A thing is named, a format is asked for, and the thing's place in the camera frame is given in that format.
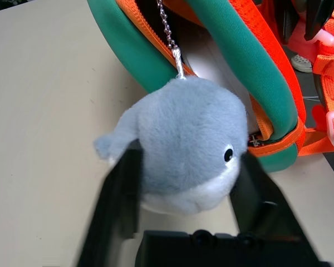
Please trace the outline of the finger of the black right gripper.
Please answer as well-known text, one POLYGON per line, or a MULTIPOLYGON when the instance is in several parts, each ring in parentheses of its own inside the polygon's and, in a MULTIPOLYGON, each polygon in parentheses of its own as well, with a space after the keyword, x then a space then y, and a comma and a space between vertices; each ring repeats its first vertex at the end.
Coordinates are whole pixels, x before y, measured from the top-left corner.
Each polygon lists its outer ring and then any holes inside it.
POLYGON ((331 18, 334 0, 307 0, 304 38, 313 39, 331 18))
POLYGON ((274 16, 282 44, 287 44, 298 23, 298 13, 291 0, 275 0, 274 16))

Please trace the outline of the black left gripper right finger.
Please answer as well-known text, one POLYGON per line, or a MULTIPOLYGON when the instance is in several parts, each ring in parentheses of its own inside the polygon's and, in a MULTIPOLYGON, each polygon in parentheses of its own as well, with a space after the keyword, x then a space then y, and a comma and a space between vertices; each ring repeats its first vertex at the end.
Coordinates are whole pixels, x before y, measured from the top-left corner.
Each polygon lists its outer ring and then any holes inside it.
POLYGON ((272 239, 304 239, 282 191, 249 152, 241 157, 240 174, 230 200, 240 232, 272 239))

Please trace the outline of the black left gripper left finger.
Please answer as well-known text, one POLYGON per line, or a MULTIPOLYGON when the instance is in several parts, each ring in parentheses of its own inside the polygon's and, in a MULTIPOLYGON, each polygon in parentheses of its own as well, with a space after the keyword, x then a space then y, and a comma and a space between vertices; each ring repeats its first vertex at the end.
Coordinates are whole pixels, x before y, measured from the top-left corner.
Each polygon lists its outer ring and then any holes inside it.
POLYGON ((138 230, 142 172, 143 150, 135 140, 102 184, 77 266, 117 266, 123 242, 138 230))

